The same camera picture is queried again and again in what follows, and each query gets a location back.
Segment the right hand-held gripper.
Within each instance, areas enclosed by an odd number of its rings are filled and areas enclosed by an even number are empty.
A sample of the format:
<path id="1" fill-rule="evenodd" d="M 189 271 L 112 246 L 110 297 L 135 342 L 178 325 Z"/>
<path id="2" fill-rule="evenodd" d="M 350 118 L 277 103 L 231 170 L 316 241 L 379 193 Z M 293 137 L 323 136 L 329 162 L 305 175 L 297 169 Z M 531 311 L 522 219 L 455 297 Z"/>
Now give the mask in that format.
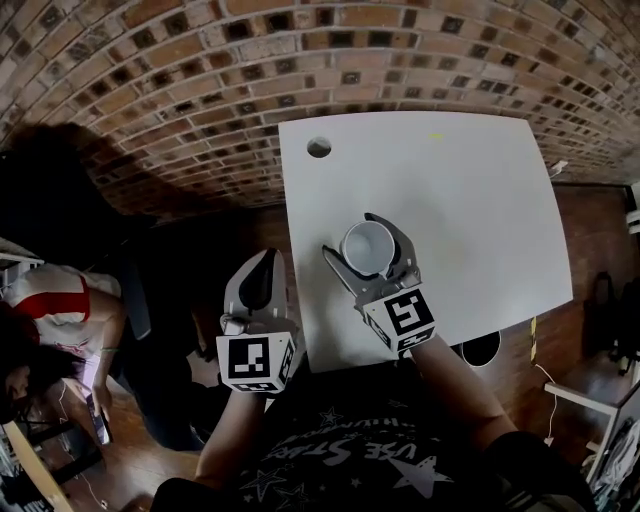
<path id="1" fill-rule="evenodd" d="M 411 239 L 390 221 L 366 212 L 364 218 L 383 225 L 392 235 L 395 249 L 383 278 L 365 276 L 348 265 L 335 249 L 323 245 L 322 255 L 346 289 L 356 299 L 364 322 L 395 355 L 431 340 L 436 334 L 434 316 L 427 305 L 420 282 L 421 273 Z"/>

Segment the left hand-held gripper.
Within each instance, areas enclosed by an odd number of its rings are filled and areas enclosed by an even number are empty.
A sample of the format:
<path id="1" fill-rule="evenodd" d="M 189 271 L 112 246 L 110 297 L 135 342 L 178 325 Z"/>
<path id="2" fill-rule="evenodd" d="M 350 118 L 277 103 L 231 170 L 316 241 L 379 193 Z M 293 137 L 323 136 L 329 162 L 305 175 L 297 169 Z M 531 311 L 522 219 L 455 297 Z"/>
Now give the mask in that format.
<path id="1" fill-rule="evenodd" d="M 285 389 L 298 350 L 298 328 L 285 319 L 287 308 L 286 268 L 279 250 L 263 250 L 236 271 L 225 288 L 223 335 L 216 338 L 223 384 L 240 393 Z"/>

